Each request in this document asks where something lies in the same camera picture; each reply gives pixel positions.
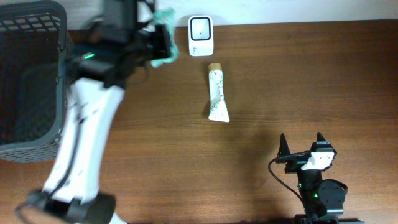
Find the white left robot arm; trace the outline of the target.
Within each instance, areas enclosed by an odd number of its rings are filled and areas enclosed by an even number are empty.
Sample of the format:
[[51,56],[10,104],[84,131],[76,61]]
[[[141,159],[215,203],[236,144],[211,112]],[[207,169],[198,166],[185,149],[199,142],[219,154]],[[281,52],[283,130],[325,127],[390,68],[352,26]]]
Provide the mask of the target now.
[[166,26],[149,32],[138,7],[138,0],[105,1],[102,20],[66,58],[72,82],[60,149],[44,187],[15,208],[21,222],[32,207],[64,223],[121,223],[115,196],[100,192],[109,130],[135,69],[171,55]]

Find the teal snack packet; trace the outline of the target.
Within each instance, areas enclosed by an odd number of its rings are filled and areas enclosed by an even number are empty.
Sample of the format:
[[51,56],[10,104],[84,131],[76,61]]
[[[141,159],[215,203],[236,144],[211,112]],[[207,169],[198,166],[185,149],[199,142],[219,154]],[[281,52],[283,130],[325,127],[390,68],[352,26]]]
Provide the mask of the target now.
[[169,41],[171,43],[170,53],[171,56],[165,59],[152,60],[151,65],[154,68],[158,68],[163,64],[171,64],[180,55],[180,51],[175,43],[175,10],[168,8],[165,10],[156,11],[153,15],[151,25],[165,25],[166,30],[169,32]]

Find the white cream tube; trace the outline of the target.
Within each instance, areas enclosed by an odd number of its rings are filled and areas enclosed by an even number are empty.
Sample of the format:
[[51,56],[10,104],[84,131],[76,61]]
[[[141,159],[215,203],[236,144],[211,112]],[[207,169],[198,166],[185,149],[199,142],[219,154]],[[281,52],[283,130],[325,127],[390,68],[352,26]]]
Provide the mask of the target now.
[[223,71],[220,63],[211,63],[209,70],[210,121],[230,122],[223,91]]

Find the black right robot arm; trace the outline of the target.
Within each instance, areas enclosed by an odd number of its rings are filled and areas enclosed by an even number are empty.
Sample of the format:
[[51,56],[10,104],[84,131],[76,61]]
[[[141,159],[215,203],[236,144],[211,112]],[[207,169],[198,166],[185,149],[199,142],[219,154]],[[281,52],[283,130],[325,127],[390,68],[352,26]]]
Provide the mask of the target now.
[[358,219],[340,219],[348,193],[344,183],[324,179],[322,173],[332,166],[337,155],[331,143],[321,133],[307,151],[291,153],[284,134],[280,135],[279,151],[271,163],[285,164],[286,174],[297,174],[298,191],[295,191],[277,176],[275,180],[293,192],[304,208],[303,215],[294,216],[291,223],[362,223]]

